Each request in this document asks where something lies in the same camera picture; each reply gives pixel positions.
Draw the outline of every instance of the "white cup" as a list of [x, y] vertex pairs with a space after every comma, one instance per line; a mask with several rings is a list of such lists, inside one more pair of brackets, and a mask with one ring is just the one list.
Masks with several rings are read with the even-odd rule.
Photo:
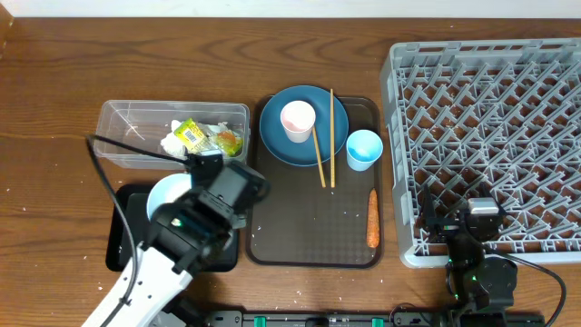
[[309, 139], [315, 119], [315, 109], [304, 101], [287, 103], [281, 111], [284, 133], [294, 143], [303, 143]]

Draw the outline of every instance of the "white wall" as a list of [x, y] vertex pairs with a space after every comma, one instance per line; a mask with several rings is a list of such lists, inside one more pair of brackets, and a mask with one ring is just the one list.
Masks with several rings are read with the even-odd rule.
[[0, 0], [19, 16], [581, 18], [581, 0]]

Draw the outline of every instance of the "chopsticks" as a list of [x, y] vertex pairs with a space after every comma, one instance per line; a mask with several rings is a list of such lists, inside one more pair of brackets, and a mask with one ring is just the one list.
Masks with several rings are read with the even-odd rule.
[[315, 126], [312, 126], [312, 138], [315, 140], [315, 151], [317, 152], [317, 164], [319, 164], [319, 176], [320, 176], [320, 185], [325, 188], [327, 185], [325, 184], [325, 175], [323, 174], [323, 164], [320, 161], [320, 152], [319, 152], [319, 141], [317, 141], [317, 130]]
[[335, 188], [335, 97], [330, 89], [330, 188]]

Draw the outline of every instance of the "plastic bin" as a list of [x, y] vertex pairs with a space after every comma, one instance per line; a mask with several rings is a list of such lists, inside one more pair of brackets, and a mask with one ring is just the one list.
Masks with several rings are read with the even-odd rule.
[[381, 96], [399, 257], [441, 267], [416, 224], [423, 185], [440, 213], [486, 183], [508, 212], [488, 246], [533, 263], [581, 262], [581, 39], [393, 45]]
[[[246, 161], [250, 139], [250, 112], [245, 104], [195, 103], [174, 101], [110, 100], [103, 104], [96, 133], [158, 154], [167, 154], [160, 141], [172, 131], [172, 120], [192, 118], [203, 124], [228, 123], [239, 133], [244, 145], [235, 157], [225, 161]], [[136, 154], [120, 147], [95, 141], [99, 157], [107, 158], [123, 168], [180, 170], [183, 165]]]

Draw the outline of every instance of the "wooden table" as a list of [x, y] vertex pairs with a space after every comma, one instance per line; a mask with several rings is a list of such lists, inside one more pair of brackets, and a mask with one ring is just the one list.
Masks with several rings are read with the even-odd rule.
[[[113, 206], [83, 139], [106, 100], [252, 108], [287, 86], [316, 84], [381, 107], [379, 70], [396, 42], [580, 34], [581, 21], [572, 20], [15, 19], [0, 60], [0, 325], [78, 326], [117, 279], [104, 265]], [[385, 130], [382, 137], [389, 144]], [[385, 156], [386, 242], [378, 266], [267, 267], [241, 250], [233, 271], [198, 276], [189, 295], [250, 311], [388, 312], [400, 302], [451, 302], [443, 269], [413, 270], [399, 260], [387, 148]], [[167, 174], [103, 163], [116, 187]], [[575, 325], [581, 264], [551, 268], [568, 286], [556, 325]], [[520, 268], [515, 295], [515, 311], [548, 319], [559, 289]]]

